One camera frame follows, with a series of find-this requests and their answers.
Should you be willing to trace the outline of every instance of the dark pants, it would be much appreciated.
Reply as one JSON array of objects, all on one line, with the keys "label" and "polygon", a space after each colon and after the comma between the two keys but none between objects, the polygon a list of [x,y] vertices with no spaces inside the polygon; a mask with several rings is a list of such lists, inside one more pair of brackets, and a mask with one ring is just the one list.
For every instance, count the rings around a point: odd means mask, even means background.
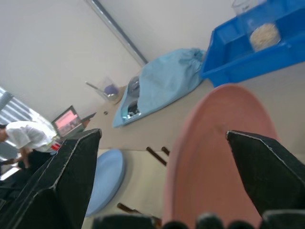
[{"label": "dark pants", "polygon": [[[29,171],[31,174],[34,174],[37,169],[39,169],[47,160],[51,158],[50,153],[39,152],[33,149],[33,152],[29,153],[28,160],[30,164]],[[18,162],[18,167],[25,169],[23,161]]]}]

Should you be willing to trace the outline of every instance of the purple object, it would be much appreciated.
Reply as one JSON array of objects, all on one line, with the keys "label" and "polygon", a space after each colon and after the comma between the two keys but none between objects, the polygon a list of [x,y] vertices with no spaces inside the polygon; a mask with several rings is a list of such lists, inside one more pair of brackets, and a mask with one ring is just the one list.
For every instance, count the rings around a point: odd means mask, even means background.
[{"label": "purple object", "polygon": [[104,92],[107,95],[118,94],[119,93],[119,89],[116,86],[114,86],[114,84],[111,84],[111,85],[105,87]]}]

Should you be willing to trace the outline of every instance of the metal object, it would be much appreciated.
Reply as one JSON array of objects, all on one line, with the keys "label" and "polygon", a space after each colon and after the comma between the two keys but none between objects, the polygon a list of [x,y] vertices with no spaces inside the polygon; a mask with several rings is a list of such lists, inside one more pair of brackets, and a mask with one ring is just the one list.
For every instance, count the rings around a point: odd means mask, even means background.
[{"label": "metal object", "polygon": [[128,106],[123,105],[122,107],[122,118],[123,120],[129,120],[131,118],[140,116],[141,112],[138,109],[138,100],[134,100],[128,104]]},{"label": "metal object", "polygon": [[140,66],[144,66],[148,63],[146,58],[133,44],[130,38],[124,33],[121,27],[116,23],[112,16],[107,12],[107,10],[102,6],[98,0],[86,0],[92,9],[97,13],[97,15],[102,19],[102,21],[108,26],[108,28],[113,32],[113,34],[120,40],[127,51],[133,56],[133,58],[139,63]]},{"label": "metal object", "polygon": [[96,86],[94,86],[93,84],[89,83],[88,81],[85,82],[85,84],[87,84],[88,86],[92,87],[95,90],[98,90],[100,92],[103,92],[102,90],[100,90],[99,88],[97,88]]},{"label": "metal object", "polygon": [[138,98],[140,96],[140,82],[138,76],[133,77],[129,81],[128,94],[135,98]]}]

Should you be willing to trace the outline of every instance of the pink oval tray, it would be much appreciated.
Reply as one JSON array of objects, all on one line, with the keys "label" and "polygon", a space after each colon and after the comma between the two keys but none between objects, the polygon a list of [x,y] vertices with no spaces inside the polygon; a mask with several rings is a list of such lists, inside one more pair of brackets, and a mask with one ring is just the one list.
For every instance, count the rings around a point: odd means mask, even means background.
[{"label": "pink oval tray", "polygon": [[167,164],[163,223],[190,229],[203,213],[216,213],[228,225],[245,220],[258,226],[260,215],[244,190],[225,139],[227,130],[278,139],[260,102],[246,89],[226,84],[210,92],[189,114]]}]

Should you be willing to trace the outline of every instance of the white wall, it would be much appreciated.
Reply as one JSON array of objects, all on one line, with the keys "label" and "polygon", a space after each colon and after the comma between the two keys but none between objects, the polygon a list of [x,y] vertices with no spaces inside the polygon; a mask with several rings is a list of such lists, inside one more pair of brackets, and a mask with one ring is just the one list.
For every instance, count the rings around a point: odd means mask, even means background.
[{"label": "white wall", "polygon": [[100,107],[85,81],[126,85],[140,70],[85,0],[2,0],[0,32],[0,86],[49,120]]},{"label": "white wall", "polygon": [[234,17],[232,0],[100,0],[149,60],[178,48],[207,49],[212,30]]}]

